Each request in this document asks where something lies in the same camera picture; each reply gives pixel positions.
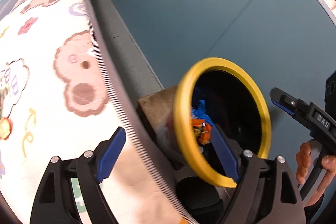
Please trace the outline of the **right hand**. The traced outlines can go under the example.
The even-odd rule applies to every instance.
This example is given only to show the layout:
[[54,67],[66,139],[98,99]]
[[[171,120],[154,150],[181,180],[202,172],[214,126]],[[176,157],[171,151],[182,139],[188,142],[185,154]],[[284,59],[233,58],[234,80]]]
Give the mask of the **right hand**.
[[[296,161],[298,164],[296,179],[300,185],[305,183],[308,174],[308,168],[311,165],[311,145],[309,142],[303,143],[300,151],[296,154]],[[335,177],[335,156],[327,155],[322,159],[322,166],[326,170],[326,174],[319,184],[315,193],[311,196],[310,200],[306,203],[306,207],[312,206],[322,197],[326,188],[330,185]]]

